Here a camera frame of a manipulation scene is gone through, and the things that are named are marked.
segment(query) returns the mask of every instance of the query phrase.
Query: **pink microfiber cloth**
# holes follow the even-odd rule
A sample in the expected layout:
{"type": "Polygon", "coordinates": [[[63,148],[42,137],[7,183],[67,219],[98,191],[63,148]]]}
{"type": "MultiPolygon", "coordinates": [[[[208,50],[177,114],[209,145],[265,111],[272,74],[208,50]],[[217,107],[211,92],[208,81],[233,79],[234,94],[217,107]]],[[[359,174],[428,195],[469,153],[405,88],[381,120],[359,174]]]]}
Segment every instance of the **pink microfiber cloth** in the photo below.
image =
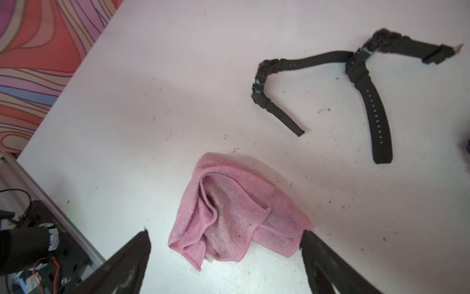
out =
{"type": "Polygon", "coordinates": [[[181,199],[168,246],[197,270],[205,256],[243,259],[251,240],[292,256],[312,222],[257,171],[214,153],[203,155],[181,199]]]}

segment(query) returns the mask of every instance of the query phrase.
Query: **black watch strap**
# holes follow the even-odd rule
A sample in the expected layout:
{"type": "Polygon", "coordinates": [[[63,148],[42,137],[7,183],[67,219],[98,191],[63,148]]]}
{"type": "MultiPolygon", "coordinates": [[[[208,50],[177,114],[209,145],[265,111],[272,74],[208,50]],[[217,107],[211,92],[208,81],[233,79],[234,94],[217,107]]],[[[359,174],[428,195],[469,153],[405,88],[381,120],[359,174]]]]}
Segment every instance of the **black watch strap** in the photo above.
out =
{"type": "Polygon", "coordinates": [[[279,107],[277,107],[274,103],[269,100],[266,103],[266,110],[269,113],[272,113],[274,116],[278,118],[283,124],[286,125],[297,137],[300,137],[305,133],[285,112],[283,112],[279,107]]]}
{"type": "Polygon", "coordinates": [[[313,294],[382,294],[312,231],[304,231],[300,248],[313,294]]]}
{"type": "Polygon", "coordinates": [[[305,133],[305,131],[302,130],[285,112],[272,103],[271,99],[266,97],[264,94],[266,78],[272,73],[298,70],[326,63],[346,62],[353,56],[353,54],[354,53],[350,51],[333,51],[296,60],[265,60],[258,66],[258,72],[256,73],[255,83],[252,87],[253,93],[251,94],[251,97],[256,104],[258,104],[261,108],[266,109],[269,113],[272,113],[294,134],[300,137],[303,133],[305,133]]]}
{"type": "Polygon", "coordinates": [[[384,105],[370,79],[365,62],[357,64],[355,70],[362,72],[362,74],[357,78],[350,75],[349,78],[360,92],[366,106],[372,140],[372,156],[377,164],[391,163],[393,159],[392,138],[384,105]]]}
{"type": "Polygon", "coordinates": [[[384,53],[397,53],[406,56],[420,58],[423,63],[434,62],[439,64],[446,58],[454,56],[460,51],[463,44],[456,48],[447,45],[434,45],[402,36],[397,32],[381,29],[374,33],[372,40],[376,41],[378,51],[384,53]]]}
{"type": "Polygon", "coordinates": [[[303,59],[281,59],[279,71],[293,71],[320,64],[346,62],[349,60],[349,58],[352,57],[353,54],[354,53],[351,51],[332,51],[303,59]]]}

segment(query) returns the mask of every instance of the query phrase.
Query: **dirt speck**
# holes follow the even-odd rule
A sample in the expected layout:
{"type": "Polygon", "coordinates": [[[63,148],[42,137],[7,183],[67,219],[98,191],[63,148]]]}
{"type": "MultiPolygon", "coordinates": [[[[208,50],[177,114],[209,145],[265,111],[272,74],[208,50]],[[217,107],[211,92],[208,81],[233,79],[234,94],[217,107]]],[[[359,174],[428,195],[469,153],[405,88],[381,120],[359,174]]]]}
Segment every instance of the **dirt speck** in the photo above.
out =
{"type": "Polygon", "coordinates": [[[320,114],[320,112],[323,112],[323,111],[331,111],[331,109],[329,107],[323,108],[323,109],[318,110],[317,113],[320,114]]]}
{"type": "Polygon", "coordinates": [[[234,155],[234,154],[235,154],[235,152],[237,152],[237,150],[240,150],[240,148],[238,148],[238,147],[235,147],[235,148],[234,148],[234,150],[233,150],[232,152],[230,152],[230,154],[231,154],[231,155],[234,155]]]}

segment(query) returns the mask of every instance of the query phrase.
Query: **floor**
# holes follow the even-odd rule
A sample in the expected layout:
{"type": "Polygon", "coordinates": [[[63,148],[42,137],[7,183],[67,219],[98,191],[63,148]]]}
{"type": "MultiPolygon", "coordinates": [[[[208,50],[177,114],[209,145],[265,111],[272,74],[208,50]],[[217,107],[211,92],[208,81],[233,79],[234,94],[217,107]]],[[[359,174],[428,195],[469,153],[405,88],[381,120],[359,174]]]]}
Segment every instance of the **floor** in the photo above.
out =
{"type": "Polygon", "coordinates": [[[122,2],[0,1],[0,153],[21,153],[122,2]]]}

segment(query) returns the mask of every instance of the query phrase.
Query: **white table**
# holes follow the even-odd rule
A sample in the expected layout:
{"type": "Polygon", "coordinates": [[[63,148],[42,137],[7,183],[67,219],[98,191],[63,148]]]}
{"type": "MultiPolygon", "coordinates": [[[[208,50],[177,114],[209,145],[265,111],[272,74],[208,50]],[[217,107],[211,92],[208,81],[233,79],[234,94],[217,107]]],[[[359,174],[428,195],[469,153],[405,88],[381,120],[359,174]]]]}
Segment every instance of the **white table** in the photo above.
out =
{"type": "Polygon", "coordinates": [[[205,261],[196,272],[167,247],[207,151],[276,182],[384,293],[466,292],[468,47],[439,66],[368,60],[391,126],[389,165],[372,160],[363,101],[343,64],[268,79],[270,97],[306,130],[300,138],[250,98],[262,60],[355,51],[382,27],[470,44],[466,0],[412,2],[128,0],[19,162],[105,258],[149,230],[142,293],[310,291],[300,252],[287,259],[252,244],[240,263],[205,261]]]}

